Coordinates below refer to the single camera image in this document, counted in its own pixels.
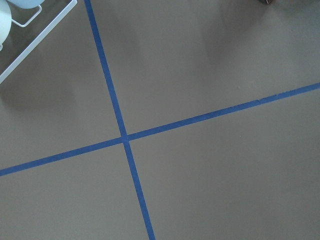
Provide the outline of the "pastel cups on rack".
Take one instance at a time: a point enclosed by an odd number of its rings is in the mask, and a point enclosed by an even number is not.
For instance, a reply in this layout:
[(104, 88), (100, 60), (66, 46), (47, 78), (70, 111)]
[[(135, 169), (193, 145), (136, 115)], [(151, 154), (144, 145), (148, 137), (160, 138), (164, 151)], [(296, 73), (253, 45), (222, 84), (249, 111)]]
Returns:
[[(1, 0), (0, 1), (0, 48), (2, 49), (3, 43), (9, 36), (12, 23), (15, 25), (25, 28), (27, 27), (41, 12), (41, 4), (44, 0)], [(15, 5), (20, 9), (34, 9), (38, 8), (37, 12), (28, 19), (25, 23), (20, 23), (12, 18), (12, 12), (9, 7), (9, 3)]]

